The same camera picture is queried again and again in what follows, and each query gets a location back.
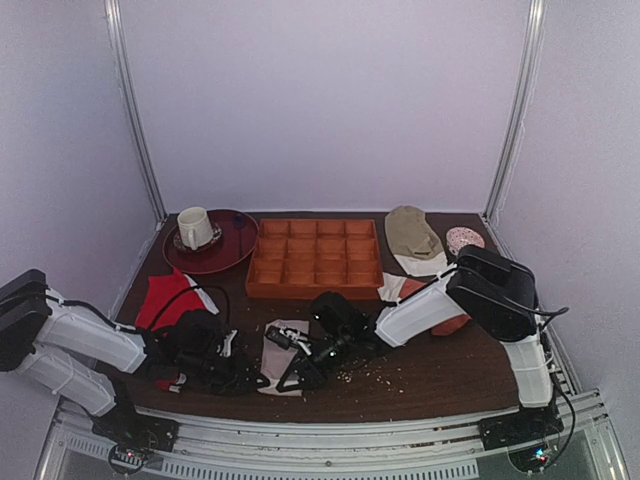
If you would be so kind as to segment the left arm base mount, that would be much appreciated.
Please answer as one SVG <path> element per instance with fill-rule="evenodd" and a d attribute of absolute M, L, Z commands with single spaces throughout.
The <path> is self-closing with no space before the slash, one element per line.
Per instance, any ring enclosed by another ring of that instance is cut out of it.
<path fill-rule="evenodd" d="M 125 478 L 140 472 L 157 452 L 172 452 L 179 424 L 115 407 L 103 416 L 90 415 L 92 432 L 113 442 L 107 453 L 112 470 Z"/>

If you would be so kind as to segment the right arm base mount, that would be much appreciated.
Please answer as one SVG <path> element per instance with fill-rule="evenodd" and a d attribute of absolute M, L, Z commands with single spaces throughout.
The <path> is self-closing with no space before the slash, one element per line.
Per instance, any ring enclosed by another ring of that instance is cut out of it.
<path fill-rule="evenodd" d="M 485 451 L 506 448 L 511 465 L 526 474 L 542 473 L 564 453 L 564 423 L 555 406 L 520 408 L 478 422 Z"/>

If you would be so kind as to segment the mauve underwear white waistband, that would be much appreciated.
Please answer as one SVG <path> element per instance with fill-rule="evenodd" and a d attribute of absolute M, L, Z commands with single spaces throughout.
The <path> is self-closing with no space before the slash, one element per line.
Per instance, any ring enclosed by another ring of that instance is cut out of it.
<path fill-rule="evenodd" d="M 287 327 L 298 330 L 307 334 L 309 332 L 309 322 L 306 320 L 282 320 L 277 319 L 265 326 L 265 333 L 267 333 L 270 327 Z M 284 348 L 278 346 L 275 342 L 264 338 L 261 358 L 260 373 L 264 375 L 269 384 L 266 387 L 260 388 L 259 393 L 272 396 L 284 396 L 284 397 L 301 397 L 302 392 L 300 390 L 281 393 L 276 389 L 276 386 L 284 374 L 286 368 L 293 360 L 297 350 Z"/>

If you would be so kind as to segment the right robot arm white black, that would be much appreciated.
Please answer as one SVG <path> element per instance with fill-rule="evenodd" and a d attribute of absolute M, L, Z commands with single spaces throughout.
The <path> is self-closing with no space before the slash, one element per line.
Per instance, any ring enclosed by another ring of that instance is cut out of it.
<path fill-rule="evenodd" d="M 468 316 L 505 349 L 522 408 L 548 407 L 554 387 L 542 334 L 565 308 L 539 308 L 533 272 L 489 250 L 467 245 L 442 273 L 404 299 L 388 303 L 378 315 L 356 308 L 343 295 L 325 292 L 310 306 L 324 330 L 313 340 L 297 329 L 271 326 L 267 340 L 296 354 L 277 380 L 279 393 L 312 390 L 352 355 L 375 356 L 405 345 L 417 335 Z"/>

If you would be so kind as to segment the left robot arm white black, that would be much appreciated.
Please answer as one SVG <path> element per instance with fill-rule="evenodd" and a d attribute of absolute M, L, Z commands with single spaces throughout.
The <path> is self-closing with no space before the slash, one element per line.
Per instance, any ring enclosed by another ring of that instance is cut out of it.
<path fill-rule="evenodd" d="M 96 417 L 125 400 L 114 381 L 77 355 L 172 393 L 193 381 L 213 395 L 246 395 L 269 381 L 246 357 L 229 317 L 205 287 L 174 272 L 151 281 L 135 325 L 127 326 L 64 298 L 31 269 L 1 288 L 1 369 L 32 378 Z"/>

